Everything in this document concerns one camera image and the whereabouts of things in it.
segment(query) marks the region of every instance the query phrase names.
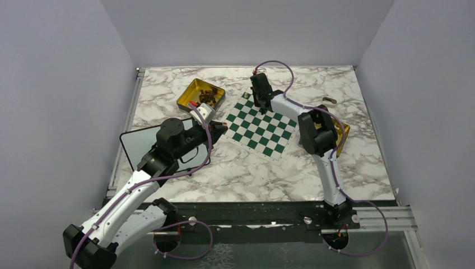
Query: white marble surface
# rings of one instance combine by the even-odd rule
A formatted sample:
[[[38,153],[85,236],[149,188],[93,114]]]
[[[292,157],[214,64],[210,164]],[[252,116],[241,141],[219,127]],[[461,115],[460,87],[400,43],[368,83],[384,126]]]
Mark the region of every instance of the white marble surface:
[[[284,68],[266,67],[274,90],[284,90],[290,74]],[[169,117],[186,118],[176,100],[195,78],[226,90],[226,101],[215,119],[221,120],[240,93],[250,87],[252,67],[148,68],[139,95],[132,129],[155,126]],[[338,164],[344,187],[354,199],[394,199],[374,131],[353,68],[295,67],[289,95],[319,105],[323,96],[338,101],[335,113],[351,126]],[[323,200],[322,184],[313,158],[296,146],[289,148],[284,163],[275,166],[243,149],[218,141],[211,163],[192,177],[169,180],[146,201],[165,197],[174,202],[313,201]],[[122,165],[120,188],[131,167]]]

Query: metal bolt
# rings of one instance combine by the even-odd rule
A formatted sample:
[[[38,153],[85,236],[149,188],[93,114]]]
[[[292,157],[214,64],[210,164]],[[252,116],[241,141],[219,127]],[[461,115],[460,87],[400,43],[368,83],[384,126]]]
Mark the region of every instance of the metal bolt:
[[[309,217],[304,217],[304,222],[305,222],[305,224],[310,225],[310,224],[311,224],[311,218],[309,218]]]
[[[358,215],[353,215],[351,216],[351,220],[354,222],[354,223],[360,223],[360,216]]]
[[[195,217],[190,217],[188,220],[189,221],[196,221],[196,218]],[[196,222],[190,222],[191,226],[194,226],[195,224],[196,224]]]

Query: green and white checkered mat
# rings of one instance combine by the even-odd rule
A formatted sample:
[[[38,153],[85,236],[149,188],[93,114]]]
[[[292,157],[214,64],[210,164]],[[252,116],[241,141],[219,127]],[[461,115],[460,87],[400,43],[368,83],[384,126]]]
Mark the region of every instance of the green and white checkered mat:
[[[243,93],[224,119],[229,128],[225,140],[270,163],[282,164],[285,149],[295,136],[295,121],[270,111],[263,115],[254,106],[251,92]]]

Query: gray backdrop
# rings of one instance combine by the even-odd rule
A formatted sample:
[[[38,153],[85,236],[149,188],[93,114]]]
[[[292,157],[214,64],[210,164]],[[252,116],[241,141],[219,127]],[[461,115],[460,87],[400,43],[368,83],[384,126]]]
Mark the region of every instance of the gray backdrop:
[[[101,205],[136,77],[98,0],[0,1],[0,261],[67,268]]]
[[[358,64],[393,0],[102,0],[135,64]]]
[[[431,268],[472,268],[475,2],[396,0],[357,77]]]

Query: marble tabletop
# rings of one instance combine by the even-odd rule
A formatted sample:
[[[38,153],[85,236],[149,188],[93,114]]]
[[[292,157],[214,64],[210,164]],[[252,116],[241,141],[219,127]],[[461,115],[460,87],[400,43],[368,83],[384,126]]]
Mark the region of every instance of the marble tabletop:
[[[287,69],[264,68],[274,90],[290,82]],[[176,100],[195,78],[226,90],[226,100],[215,120],[222,121],[228,107],[250,87],[252,67],[161,67],[145,71],[132,130],[156,126],[170,117],[187,118]],[[289,95],[307,104],[319,105],[322,97],[338,101],[332,113],[351,126],[338,158],[346,192],[354,199],[392,200],[383,158],[361,91],[351,66],[295,67],[295,82]],[[164,197],[171,202],[263,202],[320,201],[323,189],[313,158],[297,146],[298,136],[289,144],[281,166],[219,140],[211,163],[191,177],[169,180],[146,202]],[[132,174],[124,158],[119,179],[121,188]]]

